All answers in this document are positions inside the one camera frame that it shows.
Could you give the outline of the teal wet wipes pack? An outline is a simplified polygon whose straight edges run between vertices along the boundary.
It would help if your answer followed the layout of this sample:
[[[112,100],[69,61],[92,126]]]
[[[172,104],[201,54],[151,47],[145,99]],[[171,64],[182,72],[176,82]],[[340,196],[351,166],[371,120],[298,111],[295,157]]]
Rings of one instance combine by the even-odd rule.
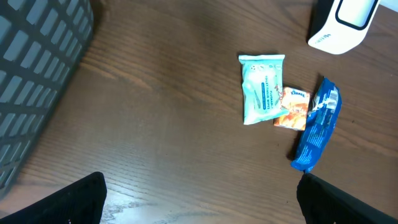
[[[287,115],[282,106],[285,55],[239,55],[242,65],[245,125]]]

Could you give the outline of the blue snack bar wrapper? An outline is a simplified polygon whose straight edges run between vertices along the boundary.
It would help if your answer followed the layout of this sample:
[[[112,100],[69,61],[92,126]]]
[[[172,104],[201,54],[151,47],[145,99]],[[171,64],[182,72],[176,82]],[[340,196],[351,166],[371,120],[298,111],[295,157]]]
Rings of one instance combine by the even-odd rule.
[[[310,172],[321,158],[341,111],[339,88],[324,78],[308,112],[305,131],[300,137],[294,160],[290,165],[299,171]]]

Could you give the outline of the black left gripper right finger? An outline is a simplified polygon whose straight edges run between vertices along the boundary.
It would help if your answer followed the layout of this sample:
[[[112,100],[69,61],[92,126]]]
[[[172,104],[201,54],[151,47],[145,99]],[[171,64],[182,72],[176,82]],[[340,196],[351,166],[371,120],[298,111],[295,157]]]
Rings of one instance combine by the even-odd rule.
[[[397,219],[307,173],[297,186],[297,200],[307,223],[397,223]]]

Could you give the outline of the orange tissue pack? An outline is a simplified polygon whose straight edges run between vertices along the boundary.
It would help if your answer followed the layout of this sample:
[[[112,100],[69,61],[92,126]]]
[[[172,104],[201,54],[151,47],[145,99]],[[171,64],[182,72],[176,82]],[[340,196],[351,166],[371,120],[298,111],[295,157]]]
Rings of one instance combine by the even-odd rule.
[[[288,113],[274,120],[274,126],[304,131],[307,123],[307,113],[310,93],[291,87],[283,88],[282,108]]]

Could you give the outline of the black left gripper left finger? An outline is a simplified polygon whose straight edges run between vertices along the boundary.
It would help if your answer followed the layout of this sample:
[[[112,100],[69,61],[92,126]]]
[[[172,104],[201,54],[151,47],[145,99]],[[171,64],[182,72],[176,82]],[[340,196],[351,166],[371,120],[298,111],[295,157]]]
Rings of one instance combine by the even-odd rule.
[[[99,224],[106,195],[103,173],[94,172],[18,212],[1,218],[1,224]]]

